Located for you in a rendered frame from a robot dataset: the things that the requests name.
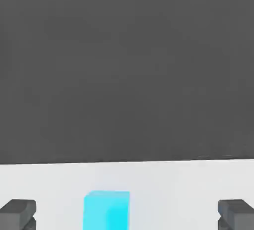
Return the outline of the small cyan cube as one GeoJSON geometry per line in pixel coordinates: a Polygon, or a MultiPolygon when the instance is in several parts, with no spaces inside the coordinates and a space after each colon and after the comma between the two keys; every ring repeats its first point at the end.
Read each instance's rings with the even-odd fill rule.
{"type": "Polygon", "coordinates": [[[91,191],[84,197],[83,230],[129,230],[128,191],[91,191]]]}

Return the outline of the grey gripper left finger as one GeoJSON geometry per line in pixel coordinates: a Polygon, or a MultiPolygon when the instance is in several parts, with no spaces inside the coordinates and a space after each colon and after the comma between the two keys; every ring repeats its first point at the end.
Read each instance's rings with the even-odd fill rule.
{"type": "Polygon", "coordinates": [[[36,230],[36,201],[12,199],[0,208],[0,230],[36,230]]]}

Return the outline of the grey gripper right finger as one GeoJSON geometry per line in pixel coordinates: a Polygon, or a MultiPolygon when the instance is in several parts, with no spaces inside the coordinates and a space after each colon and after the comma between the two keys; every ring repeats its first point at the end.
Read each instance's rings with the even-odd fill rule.
{"type": "Polygon", "coordinates": [[[242,199],[219,200],[218,230],[254,230],[254,208],[242,199]]]}

